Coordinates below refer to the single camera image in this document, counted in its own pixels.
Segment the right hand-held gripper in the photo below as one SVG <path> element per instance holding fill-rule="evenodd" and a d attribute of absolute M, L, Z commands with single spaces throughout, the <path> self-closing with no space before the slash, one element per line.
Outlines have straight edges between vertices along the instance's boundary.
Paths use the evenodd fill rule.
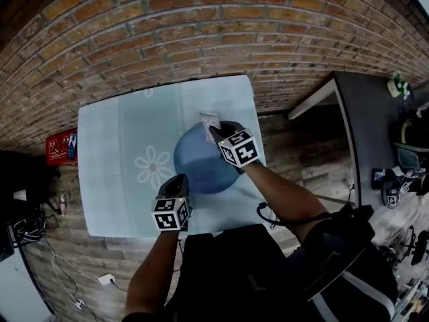
<path fill-rule="evenodd" d="M 236 121 L 221 121 L 220 129 L 210 125 L 208 130 L 225 161 L 239 172 L 250 163 L 260 163 L 261 152 L 250 129 Z"/>

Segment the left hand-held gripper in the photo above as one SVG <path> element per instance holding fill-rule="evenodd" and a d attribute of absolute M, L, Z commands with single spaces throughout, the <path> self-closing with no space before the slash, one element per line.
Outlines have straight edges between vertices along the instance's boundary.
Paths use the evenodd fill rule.
<path fill-rule="evenodd" d="M 187 231 L 190 218 L 188 197 L 167 197 L 165 195 L 188 194 L 188 177 L 178 174 L 168 179 L 159 189 L 152 202 L 151 215 L 158 231 Z"/>

